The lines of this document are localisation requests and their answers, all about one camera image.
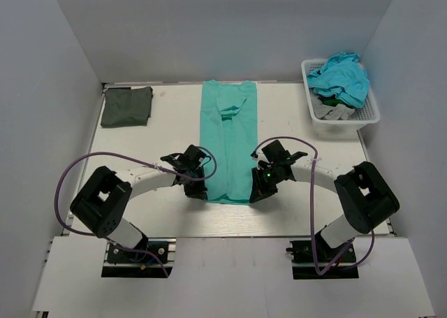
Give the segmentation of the teal t shirt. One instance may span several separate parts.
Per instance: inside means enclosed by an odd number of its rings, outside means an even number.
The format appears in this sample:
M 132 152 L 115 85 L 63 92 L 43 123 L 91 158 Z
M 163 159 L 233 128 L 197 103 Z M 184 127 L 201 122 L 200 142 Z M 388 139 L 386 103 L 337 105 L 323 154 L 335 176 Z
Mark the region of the teal t shirt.
M 217 161 L 204 165 L 207 201 L 249 204 L 251 170 L 256 166 L 251 153 L 258 144 L 258 92 L 254 82 L 240 84 L 205 81 L 200 105 L 200 146 Z

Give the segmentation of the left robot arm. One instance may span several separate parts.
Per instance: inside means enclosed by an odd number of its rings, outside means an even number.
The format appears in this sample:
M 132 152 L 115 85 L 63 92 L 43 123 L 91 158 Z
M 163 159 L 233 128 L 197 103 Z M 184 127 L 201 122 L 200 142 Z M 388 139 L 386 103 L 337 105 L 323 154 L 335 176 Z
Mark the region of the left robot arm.
M 160 188 L 182 185 L 189 198 L 207 200 L 203 181 L 182 178 L 179 173 L 167 173 L 146 166 L 114 172 L 98 167 L 73 199 L 70 211 L 97 238 L 107 238 L 123 247 L 132 261 L 147 255 L 147 236 L 123 218 L 132 198 Z

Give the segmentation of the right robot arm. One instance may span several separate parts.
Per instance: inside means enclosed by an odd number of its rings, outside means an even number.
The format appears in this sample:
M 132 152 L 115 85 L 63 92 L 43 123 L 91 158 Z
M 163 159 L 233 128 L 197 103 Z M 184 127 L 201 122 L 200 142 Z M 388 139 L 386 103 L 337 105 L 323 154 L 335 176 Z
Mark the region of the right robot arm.
M 278 192 L 277 185 L 287 180 L 313 182 L 336 193 L 343 215 L 315 235 L 316 255 L 324 261 L 332 261 L 348 240 L 371 233 L 400 209 L 397 197 L 374 164 L 368 161 L 342 173 L 340 167 L 319 166 L 315 161 L 268 163 L 260 160 L 251 174 L 250 203 L 273 196 Z

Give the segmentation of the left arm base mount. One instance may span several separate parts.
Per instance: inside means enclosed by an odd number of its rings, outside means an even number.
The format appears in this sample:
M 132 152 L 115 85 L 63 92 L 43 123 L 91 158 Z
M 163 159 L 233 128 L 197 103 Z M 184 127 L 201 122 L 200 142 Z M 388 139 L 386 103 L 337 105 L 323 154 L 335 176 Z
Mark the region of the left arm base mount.
M 167 278 L 173 269 L 175 261 L 175 239 L 149 239 L 142 248 L 151 252 L 164 265 L 163 271 L 160 263 L 151 255 L 136 252 L 126 252 L 114 243 L 106 246 L 102 278 L 135 278 L 160 279 Z

